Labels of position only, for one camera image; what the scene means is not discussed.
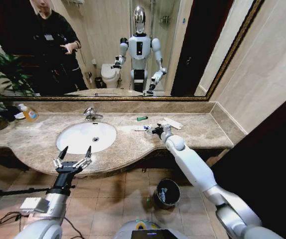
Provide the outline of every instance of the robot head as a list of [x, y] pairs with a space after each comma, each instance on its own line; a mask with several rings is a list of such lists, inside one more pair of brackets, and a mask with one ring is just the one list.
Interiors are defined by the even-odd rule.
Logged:
[[133, 18], [137, 34], [142, 34], [144, 32], [144, 26], [145, 26], [144, 8], [141, 6], [137, 6], [134, 10]]

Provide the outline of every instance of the toilet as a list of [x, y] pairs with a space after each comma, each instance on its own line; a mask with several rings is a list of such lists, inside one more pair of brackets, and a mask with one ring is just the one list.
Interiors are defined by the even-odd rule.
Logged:
[[101, 76], [103, 82], [107, 84], [107, 88], [116, 88], [118, 86], [120, 69], [111, 69], [111, 66], [113, 66], [113, 64], [102, 64]]

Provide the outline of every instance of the white sink basin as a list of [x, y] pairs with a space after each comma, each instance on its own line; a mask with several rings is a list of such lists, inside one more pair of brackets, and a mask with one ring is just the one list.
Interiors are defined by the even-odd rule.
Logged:
[[57, 147], [67, 153], [85, 154], [91, 145], [91, 152], [100, 152], [110, 147], [117, 137], [117, 131], [107, 123], [85, 122], [66, 128], [57, 139]]

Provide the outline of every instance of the marble vanity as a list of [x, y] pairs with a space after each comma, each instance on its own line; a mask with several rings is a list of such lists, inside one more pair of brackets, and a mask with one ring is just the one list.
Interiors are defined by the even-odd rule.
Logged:
[[[93, 122], [105, 122], [117, 131], [114, 143], [107, 149], [93, 153], [92, 163], [80, 176], [102, 176], [126, 170], [133, 163], [155, 150], [165, 149], [165, 145], [156, 134], [134, 131], [140, 125], [156, 126], [164, 117], [183, 124], [181, 130], [172, 129], [185, 139], [193, 149], [229, 149], [240, 139], [241, 130], [226, 122], [222, 112], [213, 114], [216, 103], [213, 102], [27, 102], [27, 105], [39, 112], [35, 122], [17, 120], [0, 131], [0, 150], [9, 148], [15, 156], [34, 170], [56, 174], [52, 159], [59, 150], [56, 140], [67, 127], [84, 122], [81, 112], [89, 106], [102, 114], [102, 119]], [[137, 121], [138, 116], [148, 119]], [[78, 161], [83, 155], [67, 154], [65, 160]]]

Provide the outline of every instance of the dark door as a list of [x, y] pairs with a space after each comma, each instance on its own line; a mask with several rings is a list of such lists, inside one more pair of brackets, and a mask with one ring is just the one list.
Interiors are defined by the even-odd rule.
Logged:
[[194, 0], [172, 96], [194, 95], [232, 3], [233, 0]]
[[238, 194], [263, 226], [286, 238], [286, 102], [212, 169], [221, 187]]

